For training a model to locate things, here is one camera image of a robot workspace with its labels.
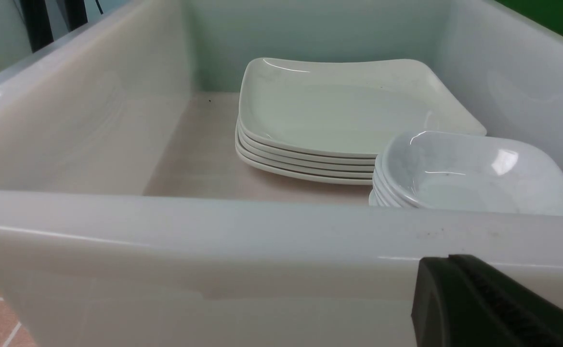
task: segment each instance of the white bowl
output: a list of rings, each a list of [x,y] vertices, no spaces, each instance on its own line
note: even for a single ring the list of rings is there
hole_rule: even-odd
[[[563,215],[563,172],[519,141],[406,133],[387,147],[378,169],[398,196],[419,207]]]
[[[374,191],[369,193],[369,206],[380,206],[380,203],[378,203],[378,200],[376,199],[376,192]]]
[[[392,188],[391,185],[386,181],[382,172],[382,154],[376,158],[376,169],[373,172],[373,187],[376,191],[380,192],[380,195],[385,196],[387,200],[394,202],[396,206],[414,209],[418,206],[412,204],[411,201],[405,200],[403,196],[399,196]]]
[[[486,134],[428,66],[409,59],[255,59],[243,77],[239,120],[249,138],[271,147],[370,160],[408,130]]]

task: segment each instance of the white dish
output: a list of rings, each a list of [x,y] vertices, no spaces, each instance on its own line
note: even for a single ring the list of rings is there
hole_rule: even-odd
[[[382,156],[397,195],[420,207],[563,215],[563,172],[540,149],[514,140],[406,133]]]
[[[305,174],[303,172],[290,171],[286,169],[281,169],[279,167],[274,167],[270,165],[263,164],[262,162],[248,158],[245,154],[249,154],[244,148],[241,147],[240,141],[235,141],[235,150],[239,159],[242,160],[247,165],[260,169],[262,171],[267,171],[272,174],[277,174],[281,176],[288,176],[292,178],[298,178],[300,180],[307,180],[312,182],[321,182],[324,184],[337,184],[337,185],[371,185],[371,179],[360,179],[360,178],[339,178],[336,176],[320,176]]]
[[[397,195],[397,193],[391,188],[391,185],[386,181],[383,176],[382,171],[382,155],[376,158],[376,169],[373,172],[373,187],[377,189],[381,195],[385,196],[387,200],[394,202],[396,206],[414,209],[417,206],[413,205],[411,201],[405,200],[403,196]]]
[[[385,193],[383,193],[382,191],[377,189],[375,186],[373,187],[373,191],[375,191],[376,198],[378,198],[378,201],[381,204],[383,204],[385,206],[389,206],[389,207],[401,207],[399,204],[397,204],[389,196],[387,196]]]
[[[276,154],[279,156],[284,156],[288,158],[296,158],[299,160],[309,160],[314,162],[324,162],[330,164],[345,164],[345,165],[374,165],[376,162],[376,157],[369,159],[359,159],[359,158],[339,158],[339,157],[328,157],[328,156],[317,156],[314,154],[306,154],[301,152],[295,151],[288,151],[286,149],[281,149],[277,147],[271,147],[269,145],[265,145],[263,143],[259,143],[248,136],[248,134],[244,133],[244,130],[239,124],[239,131],[242,134],[242,140],[244,140],[249,145],[256,147],[257,149],[269,152],[272,154]]]
[[[376,193],[374,191],[369,193],[369,206],[380,206],[378,200],[376,200]]]
[[[260,143],[345,158],[374,158],[408,130],[486,134],[428,66],[409,59],[255,59],[243,77],[239,119]]]
[[[272,167],[277,167],[279,169],[293,171],[293,172],[300,172],[300,173],[307,173],[309,175],[317,175],[317,176],[329,176],[329,177],[337,177],[337,178],[360,178],[365,180],[371,180],[373,177],[372,172],[349,172],[349,171],[329,171],[329,170],[321,170],[321,169],[312,169],[310,167],[286,164],[284,162],[279,162],[276,160],[268,160],[267,158],[257,156],[252,152],[249,152],[241,145],[241,141],[239,140],[238,132],[236,132],[236,149],[237,151],[241,152],[243,156],[246,156],[250,160],[257,161],[260,164],[269,165]]]
[[[256,147],[253,147],[245,141],[245,136],[242,134],[241,128],[238,127],[238,136],[241,141],[243,148],[252,152],[253,154],[260,156],[262,158],[267,158],[269,160],[276,160],[278,162],[284,162],[286,164],[298,165],[303,167],[312,167],[314,169],[323,169],[331,171],[352,171],[352,172],[369,172],[372,173],[375,169],[374,165],[340,165],[340,164],[328,164],[324,162],[314,162],[309,160],[298,160],[295,158],[288,158],[284,156],[279,156],[277,154],[262,151]]]
[[[386,202],[385,200],[383,200],[379,195],[378,192],[375,189],[371,190],[371,193],[373,194],[373,198],[374,198],[374,202],[376,203],[376,206],[380,206],[380,207],[391,207],[391,205]]]

